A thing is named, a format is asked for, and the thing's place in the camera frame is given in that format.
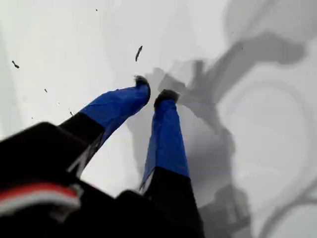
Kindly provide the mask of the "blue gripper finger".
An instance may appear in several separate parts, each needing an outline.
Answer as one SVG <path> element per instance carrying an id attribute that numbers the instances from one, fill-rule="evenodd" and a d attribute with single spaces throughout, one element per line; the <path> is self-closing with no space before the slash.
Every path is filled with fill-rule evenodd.
<path id="1" fill-rule="evenodd" d="M 155 100 L 152 134 L 141 183 L 143 196 L 164 216 L 170 234 L 202 238 L 204 229 L 194 198 L 176 103 L 178 94 L 163 90 Z"/>
<path id="2" fill-rule="evenodd" d="M 101 94 L 59 125 L 88 145 L 83 155 L 68 166 L 68 172 L 80 177 L 105 141 L 148 103 L 151 89 L 147 79 L 137 75 L 134 80 L 135 86 Z"/>

